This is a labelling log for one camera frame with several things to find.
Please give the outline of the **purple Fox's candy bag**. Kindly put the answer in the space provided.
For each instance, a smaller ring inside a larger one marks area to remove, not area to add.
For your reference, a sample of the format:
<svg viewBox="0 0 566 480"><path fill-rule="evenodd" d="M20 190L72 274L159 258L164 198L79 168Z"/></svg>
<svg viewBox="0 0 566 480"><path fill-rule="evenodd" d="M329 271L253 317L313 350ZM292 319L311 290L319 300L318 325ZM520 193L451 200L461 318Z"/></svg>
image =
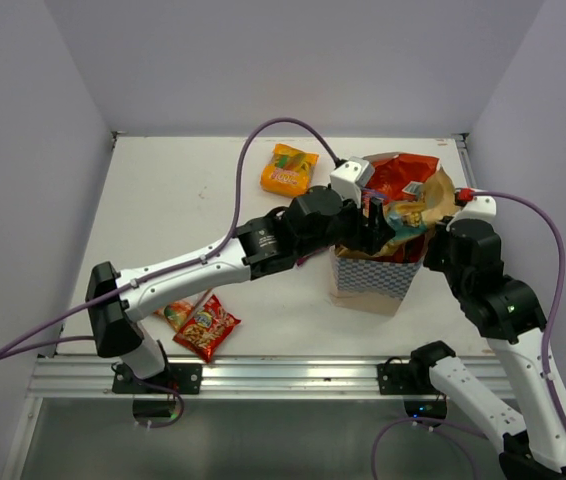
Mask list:
<svg viewBox="0 0 566 480"><path fill-rule="evenodd" d="M300 266L304 265L304 264L305 264L308 260L310 260L311 258L316 257L317 255L320 255L320 254L323 253L323 252L324 252L324 249L319 249L319 250L316 250L316 251L314 251L314 252L312 252L312 253L309 253L309 254L307 254L307 255L304 255L303 257L301 257L300 259L298 259L298 260L296 261L296 265L300 267Z"/></svg>

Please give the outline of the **orange mango candy bag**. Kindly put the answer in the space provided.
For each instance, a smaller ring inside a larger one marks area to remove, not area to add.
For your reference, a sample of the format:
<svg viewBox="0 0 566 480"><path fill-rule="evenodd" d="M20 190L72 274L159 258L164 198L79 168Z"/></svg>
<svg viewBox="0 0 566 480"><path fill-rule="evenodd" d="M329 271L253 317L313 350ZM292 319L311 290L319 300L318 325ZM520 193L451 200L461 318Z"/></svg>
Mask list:
<svg viewBox="0 0 566 480"><path fill-rule="evenodd" d="M303 195L310 188L318 160L318 154L276 144L261 173L260 186L264 191L286 197Z"/></svg>

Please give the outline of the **beige kraft chips bag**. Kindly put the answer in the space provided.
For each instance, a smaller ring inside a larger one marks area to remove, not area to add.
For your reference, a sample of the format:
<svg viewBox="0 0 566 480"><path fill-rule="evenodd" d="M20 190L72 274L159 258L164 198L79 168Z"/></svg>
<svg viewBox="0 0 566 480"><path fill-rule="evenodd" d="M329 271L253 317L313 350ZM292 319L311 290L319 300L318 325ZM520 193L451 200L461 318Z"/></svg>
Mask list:
<svg viewBox="0 0 566 480"><path fill-rule="evenodd" d="M439 168L419 187L415 200L393 201L384 208L385 219L395 236L377 256L394 263L418 262L427 250L436 224L459 210L453 181Z"/></svg>

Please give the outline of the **red chip bag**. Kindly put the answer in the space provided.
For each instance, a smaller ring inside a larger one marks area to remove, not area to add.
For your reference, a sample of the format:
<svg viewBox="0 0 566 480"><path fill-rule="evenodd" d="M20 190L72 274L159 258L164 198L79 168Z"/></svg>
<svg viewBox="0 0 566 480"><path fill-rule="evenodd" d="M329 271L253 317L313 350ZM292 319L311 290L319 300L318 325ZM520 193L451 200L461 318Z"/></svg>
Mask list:
<svg viewBox="0 0 566 480"><path fill-rule="evenodd" d="M414 153L384 153L366 157L374 173L365 191L390 201L416 200L422 185L437 170L439 159Z"/></svg>

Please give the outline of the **checkered paper bag blue handles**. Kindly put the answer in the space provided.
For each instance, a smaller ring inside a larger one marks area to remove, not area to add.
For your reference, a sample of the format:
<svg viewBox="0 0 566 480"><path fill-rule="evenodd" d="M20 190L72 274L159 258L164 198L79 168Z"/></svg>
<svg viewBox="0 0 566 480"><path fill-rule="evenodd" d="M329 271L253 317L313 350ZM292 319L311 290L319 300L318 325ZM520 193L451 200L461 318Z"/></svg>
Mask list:
<svg viewBox="0 0 566 480"><path fill-rule="evenodd" d="M364 196L378 196L362 190ZM391 202L383 202L383 210ZM394 263L377 254L366 255L335 246L330 252L334 304L343 308L393 315L404 300L424 257L416 263Z"/></svg>

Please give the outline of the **red rice cracker snack bag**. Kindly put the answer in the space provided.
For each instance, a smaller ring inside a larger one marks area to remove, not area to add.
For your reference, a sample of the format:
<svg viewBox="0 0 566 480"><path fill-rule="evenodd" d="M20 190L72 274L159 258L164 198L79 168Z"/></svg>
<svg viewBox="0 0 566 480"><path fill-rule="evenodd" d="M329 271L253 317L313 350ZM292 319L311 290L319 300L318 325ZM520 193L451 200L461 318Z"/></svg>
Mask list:
<svg viewBox="0 0 566 480"><path fill-rule="evenodd" d="M228 339L241 320L229 313L212 294L176 332L173 341L211 363L221 344Z"/></svg>

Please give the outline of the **orange Fox's fruits candy bag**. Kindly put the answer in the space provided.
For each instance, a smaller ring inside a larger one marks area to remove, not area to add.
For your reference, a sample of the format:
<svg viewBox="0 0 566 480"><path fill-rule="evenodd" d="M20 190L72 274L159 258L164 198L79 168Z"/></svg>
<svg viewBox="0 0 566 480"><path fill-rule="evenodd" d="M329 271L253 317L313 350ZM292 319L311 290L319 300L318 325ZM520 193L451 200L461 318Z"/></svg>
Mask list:
<svg viewBox="0 0 566 480"><path fill-rule="evenodd" d="M174 332L178 333L199 308L196 298L186 298L161 307L154 314L165 320Z"/></svg>

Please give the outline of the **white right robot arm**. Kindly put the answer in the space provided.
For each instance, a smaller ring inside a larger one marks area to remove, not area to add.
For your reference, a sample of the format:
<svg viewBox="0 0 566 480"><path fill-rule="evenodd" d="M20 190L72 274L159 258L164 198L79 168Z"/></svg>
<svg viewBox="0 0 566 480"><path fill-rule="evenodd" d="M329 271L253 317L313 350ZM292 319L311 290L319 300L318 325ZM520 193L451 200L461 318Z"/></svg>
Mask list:
<svg viewBox="0 0 566 480"><path fill-rule="evenodd" d="M505 274L501 239L484 220L439 222L424 265L444 274L465 317L494 352L512 388L506 405L444 342L410 355L414 389L449 397L498 454L508 479L566 479L566 391L542 341L549 325L534 291Z"/></svg>

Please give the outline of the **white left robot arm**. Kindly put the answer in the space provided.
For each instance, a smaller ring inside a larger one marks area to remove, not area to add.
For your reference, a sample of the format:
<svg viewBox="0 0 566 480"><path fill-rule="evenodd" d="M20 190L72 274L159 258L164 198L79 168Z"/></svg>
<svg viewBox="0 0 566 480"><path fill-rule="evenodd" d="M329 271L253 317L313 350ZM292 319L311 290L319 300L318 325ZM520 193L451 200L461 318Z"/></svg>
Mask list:
<svg viewBox="0 0 566 480"><path fill-rule="evenodd" d="M118 358L148 392L171 379L167 357L141 321L173 301L217 287L254 281L292 269L297 261L334 245L372 255L395 235L380 199L367 207L330 187L313 187L228 237L189 254L137 269L93 267L86 305L96 352Z"/></svg>

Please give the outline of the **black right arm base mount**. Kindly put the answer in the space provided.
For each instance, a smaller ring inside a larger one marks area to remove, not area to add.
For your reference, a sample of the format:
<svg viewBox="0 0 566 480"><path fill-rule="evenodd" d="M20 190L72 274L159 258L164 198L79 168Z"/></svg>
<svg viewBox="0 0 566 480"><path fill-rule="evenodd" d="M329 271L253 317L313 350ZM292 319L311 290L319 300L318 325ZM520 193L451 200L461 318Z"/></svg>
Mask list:
<svg viewBox="0 0 566 480"><path fill-rule="evenodd" d="M427 372L412 361L389 357L376 365L377 385L381 395L438 395Z"/></svg>

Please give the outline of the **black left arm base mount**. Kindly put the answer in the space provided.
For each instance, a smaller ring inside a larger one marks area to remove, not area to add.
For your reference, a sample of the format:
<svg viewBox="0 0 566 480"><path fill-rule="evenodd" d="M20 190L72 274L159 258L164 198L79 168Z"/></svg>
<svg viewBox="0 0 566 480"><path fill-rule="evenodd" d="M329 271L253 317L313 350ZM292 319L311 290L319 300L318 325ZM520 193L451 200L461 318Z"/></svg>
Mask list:
<svg viewBox="0 0 566 480"><path fill-rule="evenodd" d="M176 391L181 395L198 395L203 379L203 366L195 363L168 363L163 372L142 380L123 363L112 364L111 370L115 394L172 394Z"/></svg>

